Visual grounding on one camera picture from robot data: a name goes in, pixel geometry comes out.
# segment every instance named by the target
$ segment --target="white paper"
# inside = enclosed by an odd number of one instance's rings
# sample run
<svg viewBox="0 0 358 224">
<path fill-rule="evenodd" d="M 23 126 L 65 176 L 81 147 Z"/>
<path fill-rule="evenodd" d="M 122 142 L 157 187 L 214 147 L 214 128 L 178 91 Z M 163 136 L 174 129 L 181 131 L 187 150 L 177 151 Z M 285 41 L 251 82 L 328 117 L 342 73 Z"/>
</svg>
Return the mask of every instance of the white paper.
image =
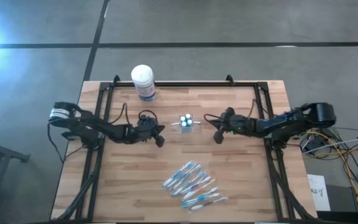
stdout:
<svg viewBox="0 0 358 224">
<path fill-rule="evenodd" d="M 326 182 L 322 175 L 308 174 L 310 192 L 317 211 L 331 211 L 327 195 Z"/>
</svg>

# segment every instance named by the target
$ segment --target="gray floor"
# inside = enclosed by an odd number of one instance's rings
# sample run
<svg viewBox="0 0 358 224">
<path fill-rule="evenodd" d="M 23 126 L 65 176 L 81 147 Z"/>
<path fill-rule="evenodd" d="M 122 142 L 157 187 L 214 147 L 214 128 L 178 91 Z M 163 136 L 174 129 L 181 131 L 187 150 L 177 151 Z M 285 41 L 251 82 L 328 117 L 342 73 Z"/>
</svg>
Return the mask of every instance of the gray floor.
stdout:
<svg viewBox="0 0 358 224">
<path fill-rule="evenodd" d="M 0 1 L 0 44 L 92 43 L 103 0 Z M 358 0 L 114 0 L 101 42 L 358 41 Z M 0 145 L 31 153 L 12 161 L 0 223 L 48 219 L 61 163 L 48 142 L 54 101 L 78 100 L 90 49 L 0 49 Z M 337 126 L 358 128 L 358 47 L 99 49 L 91 80 L 129 80 L 150 65 L 156 80 L 285 81 L 291 106 L 327 101 Z M 53 130 L 63 153 L 66 142 Z M 341 131 L 353 139 L 357 131 Z M 350 186 L 341 161 L 306 160 L 310 174 Z"/>
</svg>

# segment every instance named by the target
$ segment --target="white container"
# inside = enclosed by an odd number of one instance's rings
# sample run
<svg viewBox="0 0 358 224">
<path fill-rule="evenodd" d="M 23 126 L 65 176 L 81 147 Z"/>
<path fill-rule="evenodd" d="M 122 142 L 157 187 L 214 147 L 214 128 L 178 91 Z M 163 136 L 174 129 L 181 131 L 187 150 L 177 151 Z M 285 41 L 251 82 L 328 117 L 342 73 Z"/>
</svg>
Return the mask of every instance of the white container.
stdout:
<svg viewBox="0 0 358 224">
<path fill-rule="evenodd" d="M 153 70 L 147 65 L 138 65 L 131 72 L 139 98 L 144 101 L 157 99 Z"/>
</svg>

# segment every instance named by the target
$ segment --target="wooden tabletop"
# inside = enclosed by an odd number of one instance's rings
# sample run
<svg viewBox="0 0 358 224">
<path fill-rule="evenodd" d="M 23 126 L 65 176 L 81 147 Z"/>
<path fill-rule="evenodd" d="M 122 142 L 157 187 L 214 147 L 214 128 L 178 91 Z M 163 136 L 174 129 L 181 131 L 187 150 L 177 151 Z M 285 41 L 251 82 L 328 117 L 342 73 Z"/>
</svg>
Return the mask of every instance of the wooden tabletop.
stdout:
<svg viewBox="0 0 358 224">
<path fill-rule="evenodd" d="M 280 114 L 290 109 L 283 81 L 267 81 L 273 112 Z M 94 111 L 100 82 L 84 82 L 79 106 Z M 140 101 L 133 87 L 115 88 L 110 110 L 112 121 L 128 104 L 130 122 L 136 124 L 142 110 L 152 110 L 160 124 L 166 126 L 163 148 L 154 140 L 133 145 L 106 141 L 99 178 L 94 222 L 254 222 L 276 221 L 269 171 L 263 140 L 224 135 L 218 145 L 213 140 L 215 129 L 204 122 L 205 113 L 220 115 L 228 106 L 237 114 L 249 114 L 255 98 L 251 87 L 160 87 L 157 100 Z M 203 130 L 191 134 L 171 131 L 170 124 L 178 122 L 179 115 L 190 113 L 203 122 Z M 252 117 L 258 118 L 255 107 Z M 117 122 L 125 123 L 124 116 Z M 81 146 L 79 141 L 69 143 L 67 153 Z M 86 149 L 71 155 L 64 163 L 51 218 L 56 218 L 72 202 L 80 189 L 86 158 Z M 216 179 L 227 202 L 210 205 L 188 213 L 180 207 L 180 198 L 171 198 L 161 189 L 176 170 L 188 161 L 194 161 L 208 170 Z M 284 150 L 284 161 L 292 192 L 307 211 L 316 216 L 310 194 L 306 169 L 301 152 L 296 146 Z M 85 202 L 84 215 L 88 208 Z"/>
</svg>

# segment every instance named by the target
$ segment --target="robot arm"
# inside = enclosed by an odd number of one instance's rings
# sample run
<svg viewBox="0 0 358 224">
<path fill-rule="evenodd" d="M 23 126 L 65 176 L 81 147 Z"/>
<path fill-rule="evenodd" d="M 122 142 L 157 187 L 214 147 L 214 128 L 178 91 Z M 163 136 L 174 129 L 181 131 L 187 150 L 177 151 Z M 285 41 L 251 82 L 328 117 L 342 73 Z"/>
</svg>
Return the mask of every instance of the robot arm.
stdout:
<svg viewBox="0 0 358 224">
<path fill-rule="evenodd" d="M 234 109 L 229 107 L 218 119 L 207 121 L 217 129 L 214 140 L 218 144 L 223 142 L 225 132 L 257 138 L 271 133 L 273 146 L 283 149 L 290 137 L 310 128 L 328 128 L 335 124 L 336 117 L 332 105 L 311 103 L 272 119 L 248 118 L 235 114 Z"/>
<path fill-rule="evenodd" d="M 101 132 L 116 143 L 134 144 L 154 138 L 156 145 L 162 147 L 165 140 L 160 133 L 165 126 L 158 125 L 157 117 L 151 118 L 140 113 L 136 127 L 129 123 L 113 125 L 76 104 L 56 102 L 49 123 L 56 127 L 68 128 L 70 131 L 63 133 L 63 137 L 69 140 L 79 137 L 87 146 L 97 145 Z"/>
</svg>

